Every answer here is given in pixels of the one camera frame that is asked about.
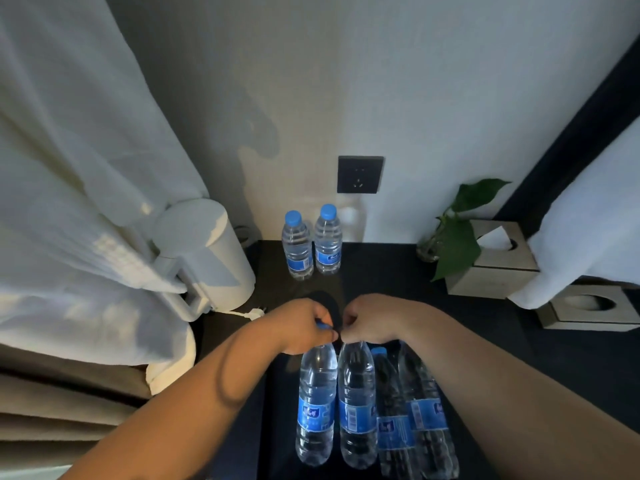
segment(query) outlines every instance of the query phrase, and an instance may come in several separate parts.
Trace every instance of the blue bottle label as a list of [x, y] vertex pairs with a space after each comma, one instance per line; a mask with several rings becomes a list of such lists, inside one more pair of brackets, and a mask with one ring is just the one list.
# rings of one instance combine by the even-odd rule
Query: blue bottle label
[[409, 401], [406, 407], [411, 429], [428, 430], [448, 428], [440, 398]]
[[287, 259], [287, 266], [292, 271], [304, 271], [309, 267], [309, 258], [304, 258], [300, 261], [294, 261], [293, 259]]
[[341, 251], [333, 254], [324, 254], [316, 250], [316, 261], [318, 261], [318, 263], [320, 264], [331, 266], [332, 264], [336, 264], [338, 261], [340, 261], [341, 254]]
[[340, 401], [340, 426], [350, 433], [368, 433], [377, 428], [375, 404], [348, 406]]
[[313, 433], [320, 433], [333, 427], [335, 401], [329, 404], [309, 404], [298, 398], [298, 424]]
[[403, 450], [414, 446], [409, 416], [378, 416], [379, 450]]

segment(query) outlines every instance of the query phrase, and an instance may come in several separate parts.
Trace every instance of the black outlet panel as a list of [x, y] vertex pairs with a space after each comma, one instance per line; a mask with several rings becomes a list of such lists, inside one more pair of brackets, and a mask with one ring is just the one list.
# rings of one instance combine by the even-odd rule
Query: black outlet panel
[[338, 157], [338, 193], [378, 193], [384, 164], [384, 157]]

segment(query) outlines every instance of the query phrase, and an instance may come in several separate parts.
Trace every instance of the water bottle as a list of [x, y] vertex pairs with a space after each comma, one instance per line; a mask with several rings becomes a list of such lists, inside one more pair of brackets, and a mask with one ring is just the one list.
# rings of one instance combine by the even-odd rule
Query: water bottle
[[422, 474], [429, 480], [458, 478], [460, 464], [436, 381], [420, 357], [404, 342], [398, 370]]
[[378, 457], [382, 476], [392, 480], [421, 480], [398, 373], [387, 358], [386, 348], [375, 347], [371, 353], [376, 368]]
[[310, 278], [314, 273], [311, 236], [297, 210], [290, 210], [284, 216], [282, 247], [293, 278], [298, 281]]
[[[330, 328], [324, 323], [318, 326]], [[337, 376], [333, 344], [314, 347], [302, 355], [296, 453], [311, 467], [322, 465], [331, 455]]]
[[324, 204], [316, 220], [316, 268], [322, 274], [337, 273], [342, 257], [342, 227], [335, 205]]
[[348, 466], [364, 470], [376, 460], [376, 376], [364, 342], [345, 344], [338, 359], [340, 450]]

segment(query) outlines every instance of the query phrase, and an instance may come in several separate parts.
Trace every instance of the barcode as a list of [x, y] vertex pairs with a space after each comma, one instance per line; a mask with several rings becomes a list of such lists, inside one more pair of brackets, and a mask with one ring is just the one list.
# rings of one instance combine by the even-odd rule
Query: barcode
[[420, 414], [420, 404], [412, 402], [411, 412], [413, 413], [413, 419], [415, 420], [415, 427], [418, 429], [424, 429], [424, 423], [422, 422], [422, 414]]
[[347, 429], [350, 431], [357, 431], [358, 420], [357, 420], [356, 408], [345, 406], [345, 409], [347, 410]]

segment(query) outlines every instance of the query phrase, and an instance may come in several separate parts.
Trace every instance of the tissue box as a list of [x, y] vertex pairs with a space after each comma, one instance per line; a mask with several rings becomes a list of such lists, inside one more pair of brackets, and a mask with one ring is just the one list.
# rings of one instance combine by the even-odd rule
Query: tissue box
[[627, 331], [640, 326], [640, 316], [619, 286], [567, 286], [536, 313], [551, 329]]
[[449, 294], [507, 298], [523, 288], [538, 273], [538, 265], [516, 222], [471, 220], [476, 239], [502, 226], [512, 245], [510, 251], [482, 249], [468, 270], [447, 276]]

